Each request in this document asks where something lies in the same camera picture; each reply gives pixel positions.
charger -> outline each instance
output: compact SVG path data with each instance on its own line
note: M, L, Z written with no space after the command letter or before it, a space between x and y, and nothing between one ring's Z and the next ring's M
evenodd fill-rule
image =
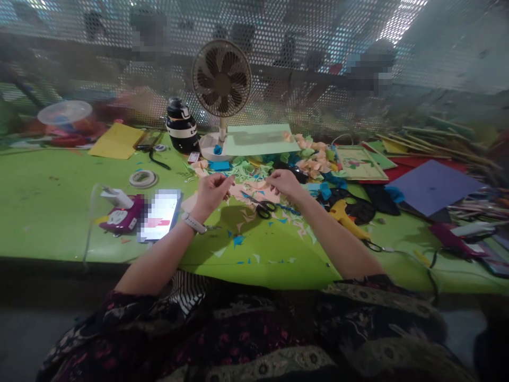
M101 196L108 200L115 208L130 209L134 202L119 188L102 187Z

hand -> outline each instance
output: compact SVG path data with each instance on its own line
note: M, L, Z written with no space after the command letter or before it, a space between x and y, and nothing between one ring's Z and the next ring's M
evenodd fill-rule
M230 196L229 189L234 185L235 176L226 177L216 172L202 178L198 185L198 200L192 209L191 216L197 220L205 220L219 207L221 201Z
M276 170L268 178L265 178L265 181L270 184L271 191L276 190L276 195L282 193L294 203L309 195L290 170Z

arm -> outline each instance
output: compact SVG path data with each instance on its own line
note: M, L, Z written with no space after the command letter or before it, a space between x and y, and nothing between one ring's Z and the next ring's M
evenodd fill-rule
M355 279L385 273L364 244L329 215L290 171L274 171L265 180L297 206L341 277Z
M228 190L233 184L233 180L234 177L227 178L221 173L203 178L198 186L198 201L190 213L191 217L200 224L205 223L221 201L228 198ZM144 255L131 264L115 290L126 294L151 294L154 296L159 294L173 277L194 236L195 231L180 221Z

plastic lid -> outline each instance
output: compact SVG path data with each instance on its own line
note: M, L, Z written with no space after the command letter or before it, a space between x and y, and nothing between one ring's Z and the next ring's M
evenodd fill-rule
M42 109L37 119L45 125L65 125L90 115L92 106L84 101L62 101Z

tape roll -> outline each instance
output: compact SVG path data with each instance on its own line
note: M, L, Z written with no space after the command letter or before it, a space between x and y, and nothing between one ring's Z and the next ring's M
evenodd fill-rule
M166 145L157 145L156 147L154 147L154 149L155 149L156 151L164 151L164 150L166 150L167 148L168 148L168 146L166 146Z
M148 170L137 171L129 177L129 184L138 189L149 188L156 183L156 173Z

